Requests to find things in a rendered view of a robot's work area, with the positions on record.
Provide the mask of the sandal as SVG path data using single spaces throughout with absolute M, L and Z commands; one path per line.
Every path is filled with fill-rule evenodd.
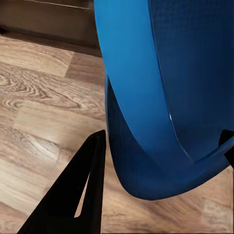
M 118 179 L 160 200 L 230 166 L 234 0 L 94 0 L 105 112 Z

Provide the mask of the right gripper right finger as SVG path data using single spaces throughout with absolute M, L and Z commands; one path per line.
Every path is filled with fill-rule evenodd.
M 218 146 L 221 146 L 223 143 L 225 143 L 227 140 L 229 140 L 233 136 L 234 136 L 233 131 L 229 131 L 229 130 L 225 130 L 225 129 L 222 130 Z M 234 169 L 234 146 L 229 151 L 227 151 L 224 154 L 224 156 L 226 157 L 226 159 L 229 161 L 229 163 L 231 164 L 231 166 Z

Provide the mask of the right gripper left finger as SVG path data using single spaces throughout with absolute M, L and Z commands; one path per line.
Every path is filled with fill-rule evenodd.
M 100 234 L 106 131 L 91 134 L 17 234 Z M 88 180 L 81 214 L 74 217 Z

